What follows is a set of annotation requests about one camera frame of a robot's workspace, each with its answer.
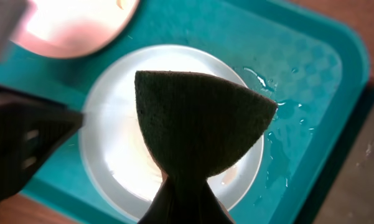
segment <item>teal tray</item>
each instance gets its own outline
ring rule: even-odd
[[[237,223],[293,222],[367,82],[368,57],[358,37],[287,2],[148,0],[112,44],[89,57],[56,60],[11,46],[0,84],[80,110],[106,67],[155,44],[204,50],[278,102],[258,176],[230,213]],[[78,136],[22,192],[80,222],[131,223],[92,186]]]

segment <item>pink plate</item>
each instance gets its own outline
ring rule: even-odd
[[[12,40],[52,58],[92,54],[127,25],[139,0],[29,0]]]

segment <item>brown table surface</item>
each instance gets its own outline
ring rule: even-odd
[[[292,2],[333,17],[356,30],[367,45],[371,60],[371,82],[374,83],[374,0],[292,0]],[[326,222],[317,220],[317,223],[332,224],[340,221],[324,220]],[[37,202],[16,195],[0,203],[0,223],[73,222]]]

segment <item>plate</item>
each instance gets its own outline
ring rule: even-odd
[[[134,93],[137,70],[201,72],[246,86],[225,63],[201,50],[157,45],[125,55],[93,85],[80,131],[83,163],[95,187],[132,220],[148,210],[162,179],[139,129]],[[263,156],[263,137],[231,168],[208,179],[230,210],[252,185]]]
[[[12,41],[35,54],[74,58],[109,44],[127,25],[139,0],[28,0]]]

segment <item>sponge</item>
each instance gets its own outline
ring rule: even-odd
[[[213,221],[206,214],[218,208],[202,210],[213,205],[208,197],[215,200],[207,178],[245,155],[270,124],[276,103],[202,73],[137,71],[134,82],[144,141],[169,176],[162,187],[173,192],[167,212],[183,217],[172,223]]]

